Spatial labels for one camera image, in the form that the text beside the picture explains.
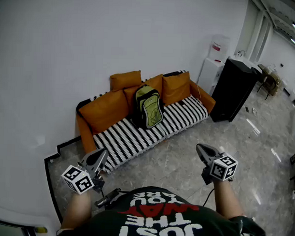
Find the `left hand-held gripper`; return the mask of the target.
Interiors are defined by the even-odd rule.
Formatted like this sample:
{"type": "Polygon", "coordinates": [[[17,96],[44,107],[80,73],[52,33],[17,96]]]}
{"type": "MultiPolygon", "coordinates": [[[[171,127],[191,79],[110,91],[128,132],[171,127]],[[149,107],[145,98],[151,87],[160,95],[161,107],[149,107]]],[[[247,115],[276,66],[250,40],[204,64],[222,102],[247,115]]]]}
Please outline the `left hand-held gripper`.
{"type": "Polygon", "coordinates": [[[61,175],[67,186],[77,194],[93,189],[100,193],[105,182],[99,174],[108,158],[107,149],[87,153],[77,167],[70,165],[61,175]]]}

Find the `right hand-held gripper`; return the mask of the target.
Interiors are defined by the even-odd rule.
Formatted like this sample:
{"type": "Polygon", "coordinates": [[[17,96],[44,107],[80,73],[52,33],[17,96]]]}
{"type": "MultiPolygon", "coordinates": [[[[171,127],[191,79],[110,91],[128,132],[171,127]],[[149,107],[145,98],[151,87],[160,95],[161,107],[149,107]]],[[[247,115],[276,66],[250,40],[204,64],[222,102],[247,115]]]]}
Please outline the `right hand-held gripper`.
{"type": "Polygon", "coordinates": [[[201,174],[206,185],[211,184],[214,179],[232,181],[238,166],[234,157],[207,144],[197,144],[196,151],[206,165],[201,174]]]}

